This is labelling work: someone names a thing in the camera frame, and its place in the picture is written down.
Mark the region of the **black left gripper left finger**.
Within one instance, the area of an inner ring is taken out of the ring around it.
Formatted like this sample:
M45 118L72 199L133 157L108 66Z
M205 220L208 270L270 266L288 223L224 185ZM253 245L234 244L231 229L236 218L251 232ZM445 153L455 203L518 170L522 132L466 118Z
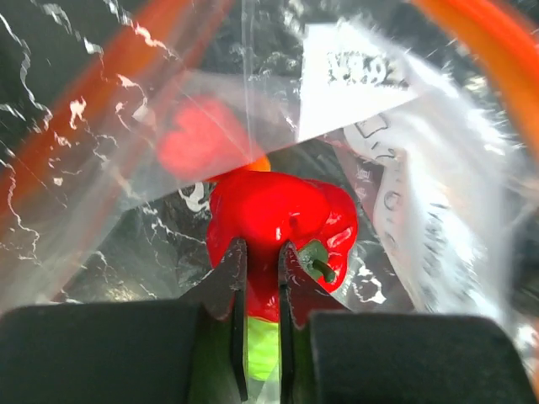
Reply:
M247 246L177 299L26 306L1 318L4 403L240 403Z

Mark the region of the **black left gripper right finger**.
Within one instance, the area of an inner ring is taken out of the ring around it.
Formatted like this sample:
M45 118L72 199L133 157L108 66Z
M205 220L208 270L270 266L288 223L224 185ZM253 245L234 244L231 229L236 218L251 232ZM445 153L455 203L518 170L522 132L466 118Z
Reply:
M284 403L534 403L507 334L481 316L354 313L279 254Z

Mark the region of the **red fake pepper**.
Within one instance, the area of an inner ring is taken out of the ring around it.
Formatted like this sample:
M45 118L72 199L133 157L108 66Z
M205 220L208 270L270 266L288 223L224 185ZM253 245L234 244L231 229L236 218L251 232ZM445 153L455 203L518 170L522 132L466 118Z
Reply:
M231 241L248 250L248 315L277 323L280 317L277 263L292 242L309 263L307 272L327 291L337 290L348 272L359 222L350 194L333 183L287 173L238 170L222 175L211 191L206 248L212 267Z

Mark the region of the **clear zip top bag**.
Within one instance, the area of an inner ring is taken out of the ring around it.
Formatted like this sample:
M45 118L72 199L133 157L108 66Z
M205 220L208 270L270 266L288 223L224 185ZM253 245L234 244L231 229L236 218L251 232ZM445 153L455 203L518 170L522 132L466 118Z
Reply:
M179 298L216 268L217 180L287 173L355 202L329 295L488 318L537 401L537 22L506 1L2 2L1 318ZM249 138L215 181L157 159L198 96Z

